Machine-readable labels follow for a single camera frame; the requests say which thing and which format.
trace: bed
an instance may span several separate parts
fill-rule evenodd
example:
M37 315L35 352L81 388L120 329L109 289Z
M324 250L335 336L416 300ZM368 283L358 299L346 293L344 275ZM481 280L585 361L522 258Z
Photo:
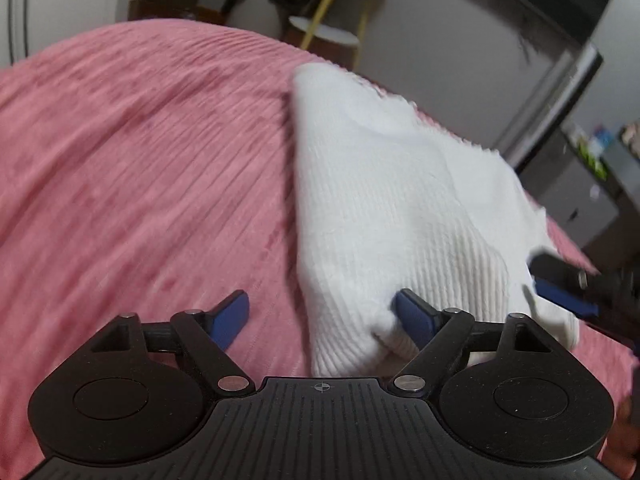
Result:
M118 313L168 320L244 288L251 316L229 355L257 383L308 374L289 90L314 59L248 32L151 20L0 73L0 478L42 458L26 416L34 388ZM619 403L630 352L583 326L575 355Z

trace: hand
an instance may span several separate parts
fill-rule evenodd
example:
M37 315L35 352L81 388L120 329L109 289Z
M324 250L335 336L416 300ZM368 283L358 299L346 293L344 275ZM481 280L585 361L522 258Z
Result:
M636 469L635 455L640 451L640 428L629 423L630 415L631 398L628 398L618 407L602 454L602 463L623 479L631 478Z

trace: circular pad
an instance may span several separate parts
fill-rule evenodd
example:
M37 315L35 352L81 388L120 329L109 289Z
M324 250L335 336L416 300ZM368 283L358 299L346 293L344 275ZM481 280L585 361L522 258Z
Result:
M495 403L509 415L525 420L547 420L564 412L569 398L564 390L544 379L518 377L500 384Z
M139 382L112 377L85 384L76 393L74 404L85 416L117 420L139 412L148 398L148 391Z

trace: blue gripper pad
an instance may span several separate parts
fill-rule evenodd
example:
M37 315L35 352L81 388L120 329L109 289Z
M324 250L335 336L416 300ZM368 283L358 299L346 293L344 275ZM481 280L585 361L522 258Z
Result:
M444 324L442 314L408 288L400 290L392 309L418 349L422 350Z
M600 309L596 304L587 303L572 296L567 291L562 290L546 280L536 278L534 280L536 294L545 300L561 306L569 312L573 312L577 317L584 319L586 317L598 316Z
M249 319L249 296L242 291L213 316L209 337L220 349L226 350Z

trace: gold table leg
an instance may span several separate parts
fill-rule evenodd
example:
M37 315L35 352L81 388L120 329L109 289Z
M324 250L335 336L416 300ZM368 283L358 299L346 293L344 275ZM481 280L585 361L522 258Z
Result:
M369 23L369 14L373 0L365 0L362 7L362 13L360 14L360 21L358 22L358 46L353 54L353 63L351 65L351 71L356 72L360 63L360 53L362 51L362 44L364 43L364 35L367 31L367 23Z
M318 28L318 25L320 25L320 23L322 22L324 15L329 10L329 7L333 2L334 0L320 1L320 4L318 5L318 9L316 10L316 13L313 16L313 19L311 20L311 23L309 24L309 27L306 30L305 37L302 39L302 43L300 43L300 48L302 50L308 50L309 45L311 44L311 41L314 38L314 34L316 33L316 29Z

